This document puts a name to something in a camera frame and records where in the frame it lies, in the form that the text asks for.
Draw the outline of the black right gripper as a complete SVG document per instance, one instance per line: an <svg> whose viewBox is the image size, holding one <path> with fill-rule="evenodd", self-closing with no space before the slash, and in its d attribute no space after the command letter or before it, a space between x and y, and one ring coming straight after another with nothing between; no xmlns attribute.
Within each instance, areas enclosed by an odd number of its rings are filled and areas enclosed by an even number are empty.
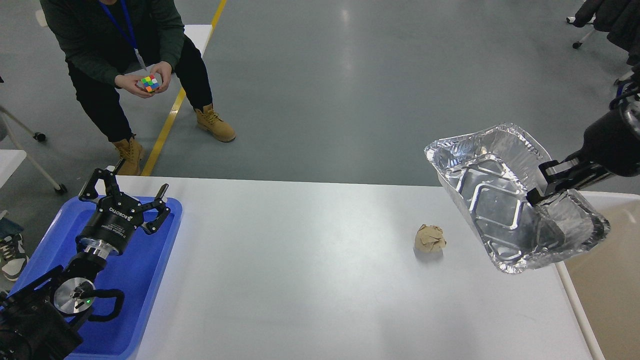
<svg viewBox="0 0 640 360"><path fill-rule="evenodd" d="M583 161L597 165L583 165ZM556 194L590 187L613 174L634 177L639 171L639 109L617 107L585 130L579 155L576 152L562 161L538 165L534 187L526 193L526 200L535 206Z"/></svg>

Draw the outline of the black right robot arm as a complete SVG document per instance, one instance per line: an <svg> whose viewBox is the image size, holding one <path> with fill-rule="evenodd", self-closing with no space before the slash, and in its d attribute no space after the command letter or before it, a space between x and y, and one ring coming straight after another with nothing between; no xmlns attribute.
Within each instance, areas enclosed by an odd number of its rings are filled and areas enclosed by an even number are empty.
<svg viewBox="0 0 640 360"><path fill-rule="evenodd" d="M636 177L640 164L639 66L618 85L608 111L583 132L582 147L561 161L538 166L526 200L536 206L569 190L582 190L608 178Z"/></svg>

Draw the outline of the person's right hand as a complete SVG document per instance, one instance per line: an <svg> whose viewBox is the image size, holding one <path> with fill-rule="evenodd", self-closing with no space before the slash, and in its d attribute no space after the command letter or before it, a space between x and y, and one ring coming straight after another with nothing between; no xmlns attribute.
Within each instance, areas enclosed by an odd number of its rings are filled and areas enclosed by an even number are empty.
<svg viewBox="0 0 640 360"><path fill-rule="evenodd" d="M148 92L139 85L144 76L135 74L119 74L114 78L114 84L120 89L124 89L128 93L142 99L151 98L154 93Z"/></svg>

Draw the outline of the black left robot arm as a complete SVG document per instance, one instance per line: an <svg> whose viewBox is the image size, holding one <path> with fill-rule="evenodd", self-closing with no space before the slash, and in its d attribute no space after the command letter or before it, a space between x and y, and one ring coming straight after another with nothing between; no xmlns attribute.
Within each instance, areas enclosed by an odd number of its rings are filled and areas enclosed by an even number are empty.
<svg viewBox="0 0 640 360"><path fill-rule="evenodd" d="M122 256L138 230L157 233L171 214L168 184L144 202L119 188L113 171L97 168L78 196L95 205L73 235L76 253L1 301L3 360L62 360L82 343L87 322L114 321L125 305L119 288L99 288L108 259Z"/></svg>

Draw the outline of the person's left hand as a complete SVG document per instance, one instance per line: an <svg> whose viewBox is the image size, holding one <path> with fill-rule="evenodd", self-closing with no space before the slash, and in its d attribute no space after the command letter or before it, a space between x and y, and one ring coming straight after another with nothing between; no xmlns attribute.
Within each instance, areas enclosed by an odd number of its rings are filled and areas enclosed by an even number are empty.
<svg viewBox="0 0 640 360"><path fill-rule="evenodd" d="M166 61L160 61L151 67L150 74L154 76L158 75L160 78L159 87L154 90L154 94L167 91L172 79L172 72L173 68L171 64Z"/></svg>

